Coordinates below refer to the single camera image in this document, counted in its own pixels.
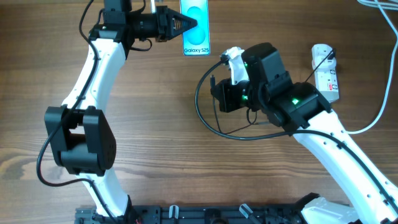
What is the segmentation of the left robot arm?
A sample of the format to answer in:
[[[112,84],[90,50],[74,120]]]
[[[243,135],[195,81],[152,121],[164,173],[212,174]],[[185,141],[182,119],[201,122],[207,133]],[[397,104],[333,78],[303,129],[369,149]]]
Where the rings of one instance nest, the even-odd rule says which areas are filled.
[[[105,1],[98,20],[83,38],[88,55],[70,94],[44,116],[56,165],[83,183],[95,207],[77,223],[137,223],[140,216],[121,188],[113,164],[116,139],[105,111],[116,76],[136,40],[166,42],[196,27],[197,20],[167,6],[133,10],[130,1]]]

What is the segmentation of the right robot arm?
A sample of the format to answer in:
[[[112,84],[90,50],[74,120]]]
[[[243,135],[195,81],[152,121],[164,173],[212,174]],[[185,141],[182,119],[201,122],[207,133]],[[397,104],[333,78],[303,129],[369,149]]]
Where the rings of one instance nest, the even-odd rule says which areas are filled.
[[[345,130],[328,100],[308,82],[294,83],[270,43],[220,56],[230,78],[213,84],[220,111],[261,111],[306,147],[349,198],[355,222],[397,223],[397,186],[374,165]]]

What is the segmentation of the Galaxy S25 smartphone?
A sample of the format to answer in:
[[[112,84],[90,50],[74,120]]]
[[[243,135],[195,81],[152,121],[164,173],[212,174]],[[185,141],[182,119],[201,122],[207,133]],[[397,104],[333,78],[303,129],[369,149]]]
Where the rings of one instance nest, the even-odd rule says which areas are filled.
[[[210,54],[210,25],[208,0],[180,0],[180,12],[197,21],[197,25],[184,32],[183,53],[187,56]]]

